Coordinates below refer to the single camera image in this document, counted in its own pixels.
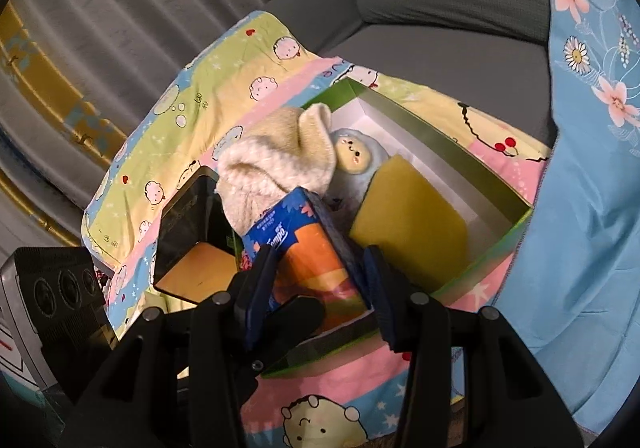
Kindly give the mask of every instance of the blue floral fabric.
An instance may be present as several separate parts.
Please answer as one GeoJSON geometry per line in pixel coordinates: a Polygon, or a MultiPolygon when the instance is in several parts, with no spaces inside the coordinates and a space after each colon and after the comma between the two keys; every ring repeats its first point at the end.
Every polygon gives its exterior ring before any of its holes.
{"type": "Polygon", "coordinates": [[[558,141],[495,304],[599,433],[640,375],[640,8],[551,0],[551,11],[558,141]]]}

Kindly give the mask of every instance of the metal rivet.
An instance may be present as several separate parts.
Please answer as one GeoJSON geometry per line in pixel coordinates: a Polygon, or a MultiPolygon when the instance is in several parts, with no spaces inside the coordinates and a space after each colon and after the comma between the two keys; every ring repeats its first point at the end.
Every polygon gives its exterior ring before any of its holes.
{"type": "Polygon", "coordinates": [[[217,305],[224,305],[225,303],[229,303],[231,301],[231,295],[226,291],[218,291],[211,300],[217,305]]]}
{"type": "Polygon", "coordinates": [[[500,317],[500,311],[498,311],[495,307],[491,307],[488,305],[487,307],[482,307],[482,316],[484,316],[487,320],[497,320],[500,317]]]}
{"type": "Polygon", "coordinates": [[[429,303],[429,295],[422,291],[416,291],[411,295],[411,301],[416,305],[427,305],[429,303]]]}
{"type": "Polygon", "coordinates": [[[151,322],[158,318],[160,316],[160,313],[162,313],[162,311],[160,311],[158,307],[148,307],[142,312],[142,317],[146,321],[151,322]]]}

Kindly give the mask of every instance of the curtain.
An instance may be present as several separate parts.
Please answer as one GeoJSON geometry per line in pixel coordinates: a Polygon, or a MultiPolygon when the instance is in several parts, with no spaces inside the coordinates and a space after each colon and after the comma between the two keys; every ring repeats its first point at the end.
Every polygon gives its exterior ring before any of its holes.
{"type": "Polygon", "coordinates": [[[23,219],[46,221],[58,241],[79,237],[126,136],[184,64],[267,1],[11,0],[0,17],[0,206],[26,205],[23,219]]]}

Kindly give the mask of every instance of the blue plush toy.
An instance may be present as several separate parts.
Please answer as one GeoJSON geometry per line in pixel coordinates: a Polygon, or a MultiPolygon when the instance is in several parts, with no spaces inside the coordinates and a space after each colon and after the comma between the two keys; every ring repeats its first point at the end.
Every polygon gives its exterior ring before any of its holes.
{"type": "Polygon", "coordinates": [[[324,202],[334,212],[336,228],[348,234],[373,175],[389,155],[375,139],[354,129],[338,129],[331,140],[336,167],[324,202]]]}

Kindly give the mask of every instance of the yellow sponge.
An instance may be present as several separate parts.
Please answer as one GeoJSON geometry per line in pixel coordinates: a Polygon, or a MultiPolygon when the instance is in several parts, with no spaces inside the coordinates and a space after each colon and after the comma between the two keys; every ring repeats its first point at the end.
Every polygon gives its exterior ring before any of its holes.
{"type": "Polygon", "coordinates": [[[362,247],[379,246],[391,265],[428,292],[467,265],[466,223],[400,155],[373,176],[350,236],[362,247]]]}

